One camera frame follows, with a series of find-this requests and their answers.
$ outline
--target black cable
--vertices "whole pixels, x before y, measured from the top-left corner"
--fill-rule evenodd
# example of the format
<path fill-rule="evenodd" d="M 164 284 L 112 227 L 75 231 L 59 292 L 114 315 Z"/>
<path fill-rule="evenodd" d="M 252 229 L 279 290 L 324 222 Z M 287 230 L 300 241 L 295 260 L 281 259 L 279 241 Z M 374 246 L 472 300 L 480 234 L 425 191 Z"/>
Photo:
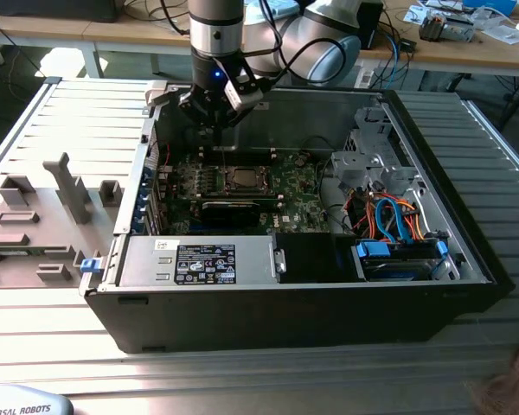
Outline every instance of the black cable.
<path fill-rule="evenodd" d="M 179 4 L 175 4 L 173 6 L 167 6 L 167 9 L 175 9 L 177 7 L 181 7 L 183 6 L 186 2 L 188 2 L 188 0 L 183 0 L 182 2 L 180 2 Z M 151 17 L 154 13 L 156 13 L 157 11 L 163 11 L 163 7 L 156 7 L 155 9 L 151 10 L 151 11 L 148 11 L 148 17 Z"/>
<path fill-rule="evenodd" d="M 278 52 L 281 47 L 283 46 L 283 38 L 280 35 L 279 31 L 277 30 L 277 26 L 275 24 L 274 18 L 272 18 L 271 8 L 269 7 L 269 3 L 266 2 L 266 0 L 259 0 L 259 8 L 261 9 L 261 14 L 266 19 L 266 23 L 273 32 L 273 35 L 275 36 L 275 46 L 273 46 L 271 49 L 261 49 L 261 50 L 254 50 L 253 52 L 245 52 L 244 57 L 249 58 L 252 56 L 263 56 L 265 54 L 274 54 Z"/>
<path fill-rule="evenodd" d="M 494 78 L 496 78 L 500 85 L 503 86 L 509 93 L 513 93 L 513 89 L 511 89 L 511 86 L 505 85 L 504 81 L 499 76 L 494 75 Z"/>
<path fill-rule="evenodd" d="M 517 84 L 517 88 L 513 91 L 511 95 L 511 101 L 508 102 L 502 111 L 502 116 L 497 124 L 497 129 L 499 131 L 503 130 L 503 127 L 508 123 L 508 121 L 513 117 L 516 113 L 517 108 L 519 108 L 519 99 L 516 99 L 516 95 L 519 92 L 519 83 Z"/>
<path fill-rule="evenodd" d="M 340 67 L 338 68 L 338 70 L 334 74 L 332 74 L 329 78 L 325 78 L 324 80 L 308 80 L 307 78 L 304 78 L 303 76 L 300 76 L 297 73 L 293 73 L 293 75 L 296 76 L 297 78 L 299 78 L 301 80 L 305 80 L 306 82 L 309 82 L 311 84 L 324 84 L 326 82 L 331 82 L 338 75 L 340 75 L 340 73 L 342 72 L 342 70 L 346 66 L 346 51 L 344 50 L 343 46 L 340 43 L 338 43 L 337 41 L 335 41 L 334 39 L 330 39 L 328 37 L 320 37 L 320 38 L 315 39 L 313 41 L 308 41 L 303 47 L 301 47 L 299 49 L 299 51 L 297 51 L 297 53 L 294 56 L 292 56 L 292 59 L 290 59 L 288 62 L 285 63 L 285 67 L 279 73 L 279 75 L 277 75 L 275 77 L 275 79 L 272 81 L 272 83 L 276 84 L 277 82 L 279 82 L 280 79 L 283 76 L 285 76 L 285 74 L 287 72 L 291 72 L 292 73 L 293 71 L 291 70 L 291 66 L 300 57 L 300 55 L 303 52 L 305 52 L 309 47 L 315 45 L 316 43 L 322 43 L 322 42 L 327 42 L 327 43 L 331 43 L 331 44 L 335 45 L 338 48 L 338 50 L 340 50 L 340 53 L 343 55 L 343 62 L 340 65 Z"/>
<path fill-rule="evenodd" d="M 159 0 L 159 3 L 162 5 L 163 12 L 165 14 L 165 18 L 167 18 L 167 21 L 170 23 L 170 26 L 175 30 L 179 35 L 185 36 L 190 34 L 190 30 L 188 29 L 179 29 L 175 22 L 173 21 L 173 18 L 170 16 L 170 12 L 167 9 L 167 6 L 165 5 L 165 0 Z"/>
<path fill-rule="evenodd" d="M 285 67 L 283 68 L 283 70 L 273 80 L 273 84 L 276 84 L 277 82 L 279 82 L 280 79 L 283 76 L 285 76 L 285 74 L 287 72 L 290 72 L 292 75 L 294 75 L 299 80 L 303 80 L 303 81 L 311 83 L 311 84 L 324 84 L 326 82 L 332 81 L 338 75 L 340 75 L 340 73 L 346 66 L 346 50 L 343 48 L 343 46 L 339 42 L 335 41 L 334 39 L 330 39 L 328 37 L 322 37 L 322 38 L 315 39 L 313 41 L 309 41 L 303 47 L 301 47 L 296 52 L 296 54 L 294 56 L 292 56 L 292 58 L 289 61 L 286 61 L 286 58 L 284 57 L 283 50 L 282 50 L 283 38 L 280 35 L 279 31 L 277 30 L 277 26 L 275 25 L 275 19 L 271 12 L 271 8 L 269 7 L 269 4 L 267 4 L 266 0 L 259 0 L 259 6 L 261 8 L 261 13 L 263 14 L 264 18 L 267 21 L 267 24 L 269 25 L 273 34 L 275 35 L 275 39 L 277 40 L 277 45 L 275 46 L 275 48 L 279 51 L 280 59 L 285 64 Z M 338 70 L 334 74 L 332 74 L 329 78 L 326 78 L 324 80 L 309 80 L 309 79 L 299 75 L 298 73 L 294 72 L 292 70 L 291 66 L 300 57 L 300 55 L 303 52 L 305 52 L 308 48 L 315 45 L 316 43 L 322 43 L 322 42 L 328 42 L 328 43 L 335 45 L 338 48 L 338 50 L 340 51 L 340 53 L 342 54 L 343 62 L 342 62 L 342 65 L 338 68 Z"/>
<path fill-rule="evenodd" d="M 336 147 L 334 145 L 332 145 L 329 140 L 323 136 L 319 136 L 318 134 L 315 134 L 315 135 L 312 135 L 312 136 L 308 136 L 304 139 L 304 141 L 300 144 L 300 149 L 303 149 L 304 146 L 306 145 L 306 143 L 309 143 L 311 140 L 313 139 L 318 139 L 318 140 L 321 140 L 323 142 L 325 142 L 332 150 L 334 151 L 338 151 L 336 149 Z"/>
<path fill-rule="evenodd" d="M 14 41 L 11 40 L 11 37 L 9 37 L 9 36 L 6 34 L 6 32 L 4 32 L 4 31 L 2 30 L 1 27 L 0 27 L 0 33 L 1 33 L 1 34 L 2 34 L 6 39 L 8 39 L 8 41 L 10 41 L 10 43 L 11 43 L 14 47 L 16 47 L 16 48 L 19 49 L 19 52 L 23 55 L 23 57 L 24 57 L 27 61 L 29 61 L 29 63 L 30 63 L 30 64 L 31 64 L 35 69 L 36 69 L 37 72 L 40 72 L 41 75 L 42 75 L 44 78 L 46 78 L 46 75 L 42 72 L 42 70 L 41 70 L 41 69 L 40 69 L 40 68 L 39 68 L 39 67 L 38 67 L 38 66 L 37 66 L 37 65 L 36 65 L 36 64 L 31 60 L 31 58 L 29 58 L 29 56 L 28 56 L 28 55 L 23 51 L 23 49 L 21 49 L 20 46 L 16 45 L 16 43 L 15 43 Z"/>

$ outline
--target power supply label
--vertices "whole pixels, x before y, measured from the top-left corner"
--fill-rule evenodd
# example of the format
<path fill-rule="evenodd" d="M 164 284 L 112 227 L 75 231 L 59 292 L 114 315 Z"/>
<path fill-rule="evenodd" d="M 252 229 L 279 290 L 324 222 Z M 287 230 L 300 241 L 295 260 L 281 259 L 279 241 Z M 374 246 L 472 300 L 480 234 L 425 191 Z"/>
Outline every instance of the power supply label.
<path fill-rule="evenodd" d="M 175 283 L 236 284 L 234 245 L 179 245 Z"/>

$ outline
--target cable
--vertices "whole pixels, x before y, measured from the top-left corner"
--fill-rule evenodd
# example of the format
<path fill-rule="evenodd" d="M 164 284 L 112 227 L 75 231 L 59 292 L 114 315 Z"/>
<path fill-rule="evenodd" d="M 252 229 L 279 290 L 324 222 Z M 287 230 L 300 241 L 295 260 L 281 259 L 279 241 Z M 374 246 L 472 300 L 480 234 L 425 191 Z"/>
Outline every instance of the cable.
<path fill-rule="evenodd" d="M 335 79 L 342 72 L 342 70 L 346 66 L 346 50 L 338 41 L 335 41 L 334 39 L 330 39 L 327 37 L 321 37 L 321 38 L 315 39 L 313 41 L 307 42 L 303 47 L 301 47 L 296 52 L 296 54 L 294 56 L 292 56 L 292 58 L 289 61 L 286 61 L 286 58 L 283 55 L 283 50 L 282 50 L 283 38 L 280 35 L 279 31 L 277 30 L 277 26 L 275 25 L 275 19 L 271 12 L 271 7 L 269 7 L 269 4 L 267 3 L 266 0 L 259 0 L 259 6 L 261 8 L 261 13 L 263 14 L 263 17 L 266 19 L 267 24 L 269 25 L 271 31 L 273 32 L 273 35 L 275 36 L 275 40 L 276 40 L 275 47 L 273 48 L 272 52 L 270 52 L 270 53 L 278 51 L 280 59 L 285 64 L 285 67 L 281 70 L 281 72 L 272 81 L 273 84 L 276 84 L 277 82 L 279 82 L 280 79 L 283 76 L 285 76 L 285 74 L 287 72 L 290 72 L 292 75 L 294 75 L 299 80 L 303 80 L 303 81 L 311 83 L 311 84 L 324 84 L 326 82 L 330 82 L 333 79 Z M 341 66 L 338 68 L 338 70 L 325 80 L 310 80 L 310 79 L 307 79 L 307 78 L 299 75 L 298 73 L 294 72 L 292 70 L 291 66 L 300 57 L 300 55 L 303 52 L 305 52 L 309 47 L 315 45 L 316 43 L 322 43 L 322 42 L 328 42 L 328 43 L 335 45 L 338 48 L 338 50 L 340 51 L 340 53 L 342 54 L 343 62 L 341 64 Z"/>
<path fill-rule="evenodd" d="M 304 78 L 303 76 L 298 75 L 297 73 L 294 73 L 291 70 L 291 66 L 300 57 L 300 55 L 303 52 L 305 52 L 309 47 L 315 45 L 316 43 L 322 43 L 322 42 L 327 42 L 327 43 L 331 43 L 331 44 L 335 45 L 338 48 L 338 50 L 340 50 L 340 53 L 343 55 L 343 61 L 342 61 L 342 64 L 340 65 L 340 67 L 338 68 L 338 70 L 334 74 L 332 74 L 329 78 L 325 78 L 324 80 L 309 80 L 307 78 Z M 284 58 L 283 58 L 282 51 L 280 51 L 280 52 L 281 52 L 281 54 L 280 54 L 281 59 L 283 61 L 285 61 Z M 344 50 L 343 46 L 340 43 L 338 43 L 337 41 L 335 41 L 334 39 L 330 39 L 328 37 L 320 37 L 320 38 L 315 39 L 313 41 L 308 41 L 303 47 L 301 47 L 299 49 L 299 51 L 297 51 L 297 53 L 294 56 L 292 56 L 292 58 L 288 62 L 285 62 L 285 67 L 279 73 L 279 75 L 277 75 L 275 77 L 275 79 L 272 81 L 272 83 L 276 84 L 277 82 L 280 81 L 280 79 L 283 76 L 285 76 L 285 74 L 287 72 L 291 72 L 294 76 L 296 76 L 300 80 L 304 80 L 304 81 L 309 82 L 311 84 L 324 84 L 324 83 L 327 83 L 327 82 L 331 82 L 338 75 L 340 75 L 340 73 L 342 72 L 342 70 L 344 69 L 345 66 L 346 66 L 346 50 Z"/>
<path fill-rule="evenodd" d="M 311 140 L 313 140 L 314 138 L 316 138 L 316 139 L 318 139 L 318 140 L 321 140 L 321 141 L 325 142 L 325 143 L 326 143 L 326 144 L 327 144 L 327 145 L 328 145 L 332 150 L 334 150 L 334 151 L 338 151 L 338 150 L 336 149 L 336 147 L 335 147 L 334 145 L 332 145 L 332 144 L 329 142 L 329 140 L 328 140 L 327 138 L 325 138 L 325 137 L 323 137 L 323 136 L 319 136 L 318 134 L 306 137 L 306 138 L 304 139 L 304 141 L 300 144 L 300 149 L 303 149 L 304 146 L 305 146 L 307 143 L 309 143 Z"/>
<path fill-rule="evenodd" d="M 0 28 L 0 33 L 6 38 L 8 39 L 8 41 L 10 41 L 10 43 L 15 46 L 16 48 L 19 48 L 19 51 L 21 52 L 21 54 L 24 56 L 24 58 L 29 61 L 29 63 L 36 69 L 37 72 L 39 72 L 44 78 L 46 78 L 46 75 L 42 72 L 42 70 L 31 60 L 31 58 L 29 58 L 29 56 L 21 49 L 21 47 L 17 46 L 16 43 L 14 41 L 11 40 L 11 37 L 9 37 L 6 32 L 4 32 L 2 30 L 2 28 Z"/>
<path fill-rule="evenodd" d="M 179 29 L 175 22 L 173 21 L 173 18 L 170 16 L 170 12 L 167 9 L 167 6 L 165 5 L 165 0 L 159 0 L 159 3 L 162 5 L 163 12 L 165 14 L 165 18 L 170 23 L 170 26 L 175 30 L 179 35 L 185 36 L 190 34 L 190 30 L 188 29 Z"/>
<path fill-rule="evenodd" d="M 19 97 L 16 93 L 14 93 L 13 89 L 11 89 L 11 86 L 12 86 L 12 83 L 11 83 L 11 75 L 13 74 L 13 72 L 14 72 L 14 68 L 16 67 L 16 61 L 17 61 L 17 58 L 19 57 L 19 53 L 20 53 L 20 52 L 21 52 L 21 49 L 18 48 L 18 49 L 17 49 L 16 56 L 14 56 L 14 59 L 11 61 L 11 68 L 10 68 L 10 71 L 8 72 L 8 89 L 10 90 L 11 95 L 12 95 L 15 99 L 18 99 L 18 100 L 20 100 L 21 102 L 27 103 L 27 100 L 26 100 L 26 99 L 23 99 L 23 98 Z"/>
<path fill-rule="evenodd" d="M 383 235 L 385 235 L 387 238 L 389 238 L 391 241 L 395 242 L 394 236 L 392 236 L 390 233 L 388 233 L 386 231 L 386 229 L 384 228 L 384 226 L 382 225 L 382 222 L 381 222 L 382 207 L 385 203 L 390 203 L 392 205 L 392 207 L 394 208 L 394 215 L 396 217 L 396 227 L 398 228 L 398 233 L 400 234 L 400 237 L 403 240 L 405 240 L 407 243 L 411 242 L 412 239 L 407 234 L 407 230 L 404 227 L 404 224 L 402 222 L 401 209 L 398 206 L 398 203 L 396 201 L 394 201 L 393 199 L 390 199 L 387 197 L 379 200 L 379 202 L 377 203 L 376 210 L 375 210 L 375 220 L 376 220 L 377 227 L 379 228 L 379 231 L 381 231 L 381 233 Z"/>
<path fill-rule="evenodd" d="M 515 97 L 518 92 L 519 83 L 517 84 L 517 88 L 513 91 L 513 94 L 511 95 L 511 101 L 508 102 L 503 108 L 502 116 L 500 117 L 500 120 L 498 121 L 497 125 L 497 129 L 499 131 L 503 130 L 503 127 L 505 127 L 505 125 L 508 123 L 511 117 L 513 117 L 513 115 L 516 113 L 517 108 L 519 108 L 519 99 L 515 100 Z"/>
<path fill-rule="evenodd" d="M 509 93 L 513 93 L 513 89 L 511 89 L 511 86 L 505 85 L 504 81 L 499 76 L 494 75 L 494 78 L 496 78 L 500 85 L 503 86 Z"/>
<path fill-rule="evenodd" d="M 394 41 L 394 39 L 386 32 L 385 36 L 387 37 L 388 41 L 392 44 L 392 47 L 394 49 L 394 67 L 392 68 L 392 73 L 390 74 L 390 80 L 388 81 L 387 86 L 384 88 L 388 89 L 394 81 L 394 76 L 396 75 L 396 68 L 398 67 L 398 59 L 400 55 L 398 54 L 398 47 L 396 46 L 396 42 Z"/>

